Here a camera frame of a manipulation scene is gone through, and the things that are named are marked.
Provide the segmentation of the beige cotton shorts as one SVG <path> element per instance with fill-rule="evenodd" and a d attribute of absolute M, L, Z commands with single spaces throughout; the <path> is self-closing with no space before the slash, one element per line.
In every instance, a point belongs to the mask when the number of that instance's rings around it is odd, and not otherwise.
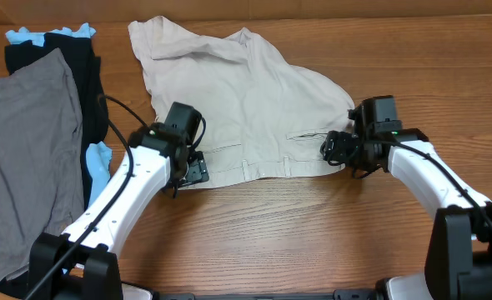
<path fill-rule="evenodd" d="M 165 119 L 175 102 L 205 118 L 198 150 L 207 188 L 336 172 L 320 148 L 330 131 L 345 130 L 354 107 L 338 84 L 287 63 L 247 28 L 210 37 L 157 16 L 131 22 L 128 32 L 156 118 Z"/>

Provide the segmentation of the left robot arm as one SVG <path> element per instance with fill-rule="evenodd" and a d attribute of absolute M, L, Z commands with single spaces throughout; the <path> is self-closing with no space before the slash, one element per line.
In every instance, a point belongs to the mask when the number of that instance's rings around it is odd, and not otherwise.
<path fill-rule="evenodd" d="M 61 234 L 41 234 L 29 258 L 28 299 L 152 300 L 149 287 L 121 279 L 118 257 L 152 198 L 209 179 L 197 151 L 206 122 L 194 107 L 173 103 L 164 122 L 123 138 L 121 166 L 87 210 Z"/>

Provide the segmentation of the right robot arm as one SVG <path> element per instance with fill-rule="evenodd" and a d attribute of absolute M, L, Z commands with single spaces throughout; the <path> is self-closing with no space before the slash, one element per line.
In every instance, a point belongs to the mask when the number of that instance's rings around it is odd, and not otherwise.
<path fill-rule="evenodd" d="M 355 179 L 383 170 L 434 219 L 424 271 L 377 282 L 362 299 L 492 299 L 492 201 L 464 182 L 417 128 L 404 128 L 392 96 L 349 110 L 352 132 L 331 131 L 324 161 Z"/>

